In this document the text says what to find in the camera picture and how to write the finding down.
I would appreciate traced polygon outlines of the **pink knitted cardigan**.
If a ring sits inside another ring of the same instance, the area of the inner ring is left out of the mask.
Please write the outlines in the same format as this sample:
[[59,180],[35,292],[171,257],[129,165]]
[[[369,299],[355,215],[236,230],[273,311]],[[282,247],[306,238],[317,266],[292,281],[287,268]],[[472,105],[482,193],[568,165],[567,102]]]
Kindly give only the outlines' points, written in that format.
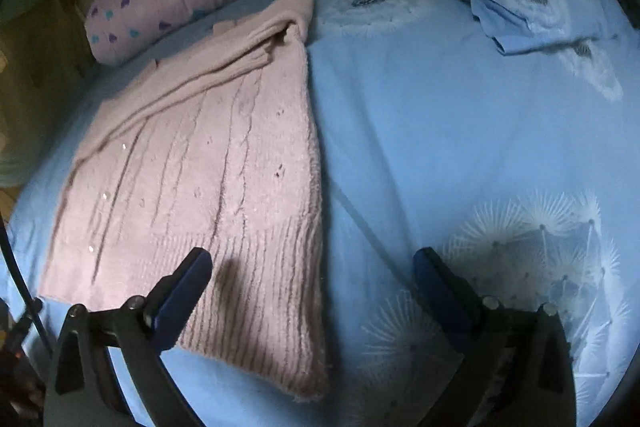
[[101,104],[61,188],[41,295],[110,309],[204,248],[212,276],[179,345],[297,399],[328,391],[312,14],[312,0],[276,0],[226,20]]

